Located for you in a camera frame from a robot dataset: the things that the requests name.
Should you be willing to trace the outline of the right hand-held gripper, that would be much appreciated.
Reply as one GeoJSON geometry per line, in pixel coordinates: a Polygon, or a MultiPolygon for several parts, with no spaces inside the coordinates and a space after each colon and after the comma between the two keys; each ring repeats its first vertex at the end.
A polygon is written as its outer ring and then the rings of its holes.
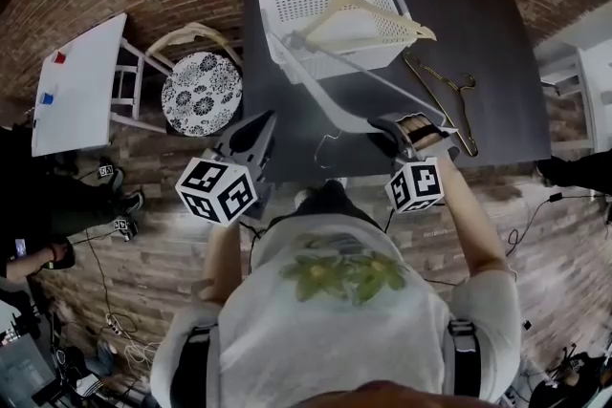
{"type": "Polygon", "coordinates": [[[400,114],[390,113],[380,117],[380,121],[369,121],[374,128],[369,132],[369,139],[387,157],[395,157],[398,167],[385,186],[385,192],[397,213],[421,211],[432,207],[444,196],[438,166],[439,157],[449,157],[452,161],[460,153],[454,144],[455,128],[435,125],[441,139],[423,149],[416,149],[404,124],[413,116],[423,113],[400,114]]]}

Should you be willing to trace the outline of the person's right hand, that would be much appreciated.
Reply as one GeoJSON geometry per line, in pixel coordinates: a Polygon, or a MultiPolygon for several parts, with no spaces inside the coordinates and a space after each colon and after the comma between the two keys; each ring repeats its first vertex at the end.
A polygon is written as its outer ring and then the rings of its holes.
{"type": "Polygon", "coordinates": [[[441,139],[438,128],[425,117],[413,116],[405,118],[401,121],[400,125],[416,149],[429,147],[441,139]]]}

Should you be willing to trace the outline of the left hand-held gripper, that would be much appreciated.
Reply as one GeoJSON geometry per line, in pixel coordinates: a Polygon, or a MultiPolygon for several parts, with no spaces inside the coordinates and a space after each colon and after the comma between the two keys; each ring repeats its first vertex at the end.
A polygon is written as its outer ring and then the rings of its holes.
{"type": "Polygon", "coordinates": [[[191,215],[213,225],[263,217],[272,191],[263,169],[276,120],[273,110],[244,118],[223,133],[216,152],[190,160],[175,190],[191,215]]]}

